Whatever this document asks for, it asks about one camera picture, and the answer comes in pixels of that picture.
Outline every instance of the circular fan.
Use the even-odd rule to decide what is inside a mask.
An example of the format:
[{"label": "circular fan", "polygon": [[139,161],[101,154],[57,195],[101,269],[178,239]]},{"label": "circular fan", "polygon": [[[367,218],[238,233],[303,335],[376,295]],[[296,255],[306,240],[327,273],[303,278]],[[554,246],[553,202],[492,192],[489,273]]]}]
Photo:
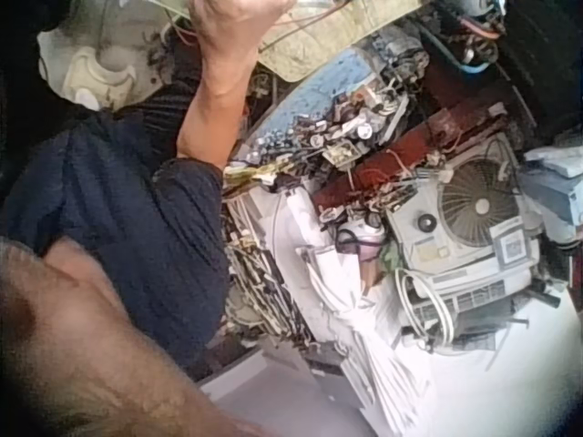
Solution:
[{"label": "circular fan", "polygon": [[513,184],[499,180],[500,164],[473,159],[455,169],[441,194],[441,213],[450,233],[467,246],[492,244],[490,228],[519,214]]}]

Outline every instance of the person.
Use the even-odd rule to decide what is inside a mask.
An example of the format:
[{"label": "person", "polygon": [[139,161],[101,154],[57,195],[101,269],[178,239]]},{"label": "person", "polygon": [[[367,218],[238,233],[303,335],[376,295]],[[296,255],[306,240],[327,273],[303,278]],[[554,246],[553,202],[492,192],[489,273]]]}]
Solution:
[{"label": "person", "polygon": [[[118,114],[80,111],[26,154],[0,214],[2,369],[48,430],[249,432],[183,369],[220,322],[221,171],[261,39],[292,4],[190,0],[202,58],[194,98],[162,90]],[[18,75],[0,66],[12,89]],[[7,107],[10,120],[10,98]],[[39,125],[61,118],[43,111]],[[7,130],[14,147],[18,136]]]}]

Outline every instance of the navy blue shirt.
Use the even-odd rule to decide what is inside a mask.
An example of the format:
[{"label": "navy blue shirt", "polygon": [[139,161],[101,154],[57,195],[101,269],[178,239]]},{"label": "navy blue shirt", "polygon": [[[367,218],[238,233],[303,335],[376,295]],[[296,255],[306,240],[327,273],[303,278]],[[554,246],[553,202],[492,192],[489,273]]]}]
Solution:
[{"label": "navy blue shirt", "polygon": [[40,257],[63,236],[75,240],[135,326],[186,367],[218,328],[228,288],[221,174],[159,160],[139,116],[95,115],[38,150],[5,202],[0,235]]}]

